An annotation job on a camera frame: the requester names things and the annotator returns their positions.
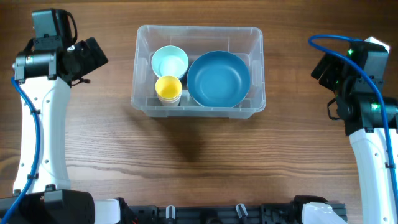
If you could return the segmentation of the mint green bowl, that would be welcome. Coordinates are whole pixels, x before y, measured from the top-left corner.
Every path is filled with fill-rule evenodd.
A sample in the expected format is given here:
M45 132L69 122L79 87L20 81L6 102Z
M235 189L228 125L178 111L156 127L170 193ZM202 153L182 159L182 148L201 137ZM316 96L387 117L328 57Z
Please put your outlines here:
M158 78L173 76L182 79L189 66L188 55L180 47L166 45L152 56L151 67Z

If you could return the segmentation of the yellow cup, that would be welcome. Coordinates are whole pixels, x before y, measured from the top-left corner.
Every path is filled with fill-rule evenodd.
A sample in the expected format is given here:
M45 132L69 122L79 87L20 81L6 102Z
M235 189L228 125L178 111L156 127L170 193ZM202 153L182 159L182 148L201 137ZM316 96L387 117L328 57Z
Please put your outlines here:
M159 97L171 100L182 93L182 83L173 76L160 77L155 83L155 91Z

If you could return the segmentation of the cream cup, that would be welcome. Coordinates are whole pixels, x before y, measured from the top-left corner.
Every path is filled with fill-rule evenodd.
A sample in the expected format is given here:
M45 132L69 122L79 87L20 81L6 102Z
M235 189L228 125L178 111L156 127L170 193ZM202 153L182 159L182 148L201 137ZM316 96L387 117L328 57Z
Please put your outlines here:
M161 102L163 106L178 106L180 104L180 100L177 101L170 101L170 102Z

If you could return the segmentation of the pink cup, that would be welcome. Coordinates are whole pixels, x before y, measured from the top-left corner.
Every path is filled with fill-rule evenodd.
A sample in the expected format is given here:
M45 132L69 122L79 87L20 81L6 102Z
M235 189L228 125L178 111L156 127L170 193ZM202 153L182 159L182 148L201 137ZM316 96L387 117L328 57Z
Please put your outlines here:
M165 102L170 102L170 101L177 101L181 99L181 95L178 95L174 98L163 98L160 95L158 95L158 99L160 100L160 102L165 101Z

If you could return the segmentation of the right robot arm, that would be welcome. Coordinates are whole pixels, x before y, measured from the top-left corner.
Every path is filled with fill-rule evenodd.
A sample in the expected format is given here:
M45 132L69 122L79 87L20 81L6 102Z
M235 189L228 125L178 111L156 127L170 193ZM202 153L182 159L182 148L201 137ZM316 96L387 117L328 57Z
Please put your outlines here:
M337 115L349 137L359 174L364 223L397 223L397 100L382 96L390 47L333 35L349 42L346 56L314 43L325 54L311 76L331 90Z

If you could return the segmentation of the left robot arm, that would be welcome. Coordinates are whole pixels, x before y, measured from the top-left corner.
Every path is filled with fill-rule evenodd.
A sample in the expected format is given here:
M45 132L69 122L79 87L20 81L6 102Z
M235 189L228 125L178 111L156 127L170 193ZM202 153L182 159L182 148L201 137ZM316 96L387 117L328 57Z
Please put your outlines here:
M122 198L95 200L72 190L65 159L65 118L73 86L107 63L94 38L78 41L72 14L32 13L35 37L13 63L21 98L21 157L11 197L1 200L2 223L129 223Z

